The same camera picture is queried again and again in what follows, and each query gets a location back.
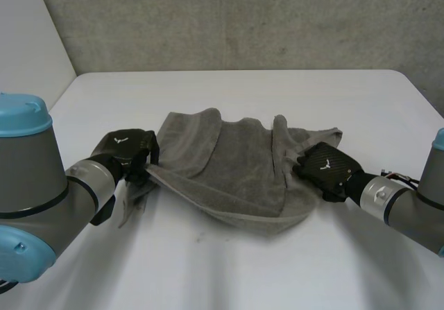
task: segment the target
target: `black cable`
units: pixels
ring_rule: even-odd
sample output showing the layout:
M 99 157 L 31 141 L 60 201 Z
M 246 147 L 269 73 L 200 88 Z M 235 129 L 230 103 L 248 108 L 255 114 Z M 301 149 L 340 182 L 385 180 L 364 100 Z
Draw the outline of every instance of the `black cable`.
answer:
M 418 187 L 412 182 L 412 180 L 405 180 L 404 178 L 401 178 L 398 175 L 390 175 L 388 176 L 388 179 L 390 180 L 399 180 L 400 182 L 403 182 L 404 184 L 408 185 L 409 187 L 411 187 L 413 190 L 418 190 Z
M 381 171 L 381 176 L 386 177 L 387 175 L 390 175 L 391 173 L 392 173 L 391 171 L 386 172 L 386 171 L 383 170 L 383 171 Z M 416 179 L 414 179 L 414 178 L 410 178 L 410 177 L 409 177 L 408 181 L 410 181 L 410 182 L 412 182 L 412 183 L 415 183 L 415 184 L 419 184 L 419 180 L 416 180 Z
M 3 294 L 3 293 L 6 293 L 7 291 L 10 291 L 16 285 L 18 285 L 18 282 L 8 282 L 7 284 L 4 284 L 3 286 L 0 286 L 0 295 Z

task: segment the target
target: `white wall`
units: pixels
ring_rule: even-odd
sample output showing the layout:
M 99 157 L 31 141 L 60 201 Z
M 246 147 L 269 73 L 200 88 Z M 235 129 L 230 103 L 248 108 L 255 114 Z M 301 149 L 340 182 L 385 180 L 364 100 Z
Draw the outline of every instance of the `white wall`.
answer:
M 43 0 L 0 0 L 0 92 L 51 108 L 76 77 Z

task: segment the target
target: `table surface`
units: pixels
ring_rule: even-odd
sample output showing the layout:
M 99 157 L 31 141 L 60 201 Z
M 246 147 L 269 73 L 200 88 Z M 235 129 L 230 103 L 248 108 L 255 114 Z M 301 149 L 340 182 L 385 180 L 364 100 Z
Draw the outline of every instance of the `table surface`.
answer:
M 158 130 L 168 112 L 220 109 L 226 121 L 283 114 L 291 127 L 344 132 L 367 172 L 419 178 L 443 118 L 395 71 L 84 74 L 51 111 L 65 168 L 121 128 Z M 117 197 L 122 196 L 121 186 Z M 323 203 L 267 239 L 199 212 L 166 189 L 118 229 L 87 226 L 2 309 L 440 309 L 444 261 L 350 200 Z

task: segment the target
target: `wire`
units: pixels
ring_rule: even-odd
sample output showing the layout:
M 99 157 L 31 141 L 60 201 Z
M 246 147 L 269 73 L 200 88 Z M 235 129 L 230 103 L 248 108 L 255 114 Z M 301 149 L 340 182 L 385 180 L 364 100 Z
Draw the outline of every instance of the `wire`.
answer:
M 404 178 L 405 180 L 407 180 L 407 181 L 409 181 L 409 182 L 412 182 L 412 183 L 415 183 L 415 184 L 419 184 L 419 180 L 415 180 L 414 178 L 411 178 L 411 177 L 409 177 L 409 176 L 406 176 L 406 175 L 402 175 L 401 173 L 392 173 L 391 171 L 389 171 L 388 173 L 386 173 L 386 171 L 383 169 L 382 171 L 381 171 L 381 176 L 384 176 L 384 177 L 391 177 L 391 176 L 393 176 L 393 175 L 397 175 L 397 176 L 399 176 L 400 178 Z
M 2 286 L 0 286 L 0 295 L 3 293 L 6 293 L 7 291 L 10 291 L 13 289 L 16 285 L 18 285 L 18 282 L 8 282 Z
M 385 176 L 386 178 L 390 179 L 390 180 L 399 180 L 400 182 L 403 182 L 404 184 L 408 185 L 409 187 L 411 187 L 413 190 L 418 190 L 418 187 L 410 180 L 410 178 L 404 178 L 401 177 L 403 175 L 397 174 L 397 173 L 389 173 L 387 176 Z

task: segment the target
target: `gray concrete wall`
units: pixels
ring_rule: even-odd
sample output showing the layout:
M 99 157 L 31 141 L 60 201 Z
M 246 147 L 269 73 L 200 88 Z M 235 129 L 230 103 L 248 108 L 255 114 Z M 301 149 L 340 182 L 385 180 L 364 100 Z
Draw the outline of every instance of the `gray concrete wall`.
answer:
M 78 74 L 394 69 L 444 114 L 444 0 L 45 0 Z

